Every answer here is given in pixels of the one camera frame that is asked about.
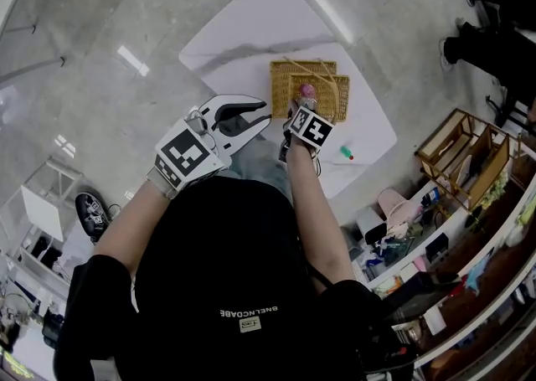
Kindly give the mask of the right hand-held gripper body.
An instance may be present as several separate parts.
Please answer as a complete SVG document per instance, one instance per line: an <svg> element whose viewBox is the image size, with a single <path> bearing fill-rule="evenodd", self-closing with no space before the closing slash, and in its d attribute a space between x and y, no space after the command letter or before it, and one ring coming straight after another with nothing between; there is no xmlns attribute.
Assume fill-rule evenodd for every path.
<svg viewBox="0 0 536 381"><path fill-rule="evenodd" d="M334 125L330 121L315 111L300 106L283 126L284 141L280 146L279 159L286 162L286 154L293 137L299 139L309 149L312 158L317 157L333 128Z"/></svg>

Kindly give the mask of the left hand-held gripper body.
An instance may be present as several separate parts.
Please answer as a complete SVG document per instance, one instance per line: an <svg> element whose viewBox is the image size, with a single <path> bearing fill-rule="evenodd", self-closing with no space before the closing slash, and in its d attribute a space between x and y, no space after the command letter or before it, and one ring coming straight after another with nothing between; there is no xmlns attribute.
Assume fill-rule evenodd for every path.
<svg viewBox="0 0 536 381"><path fill-rule="evenodd" d="M155 167L178 193L230 165L229 137L200 114L180 119L156 145Z"/></svg>

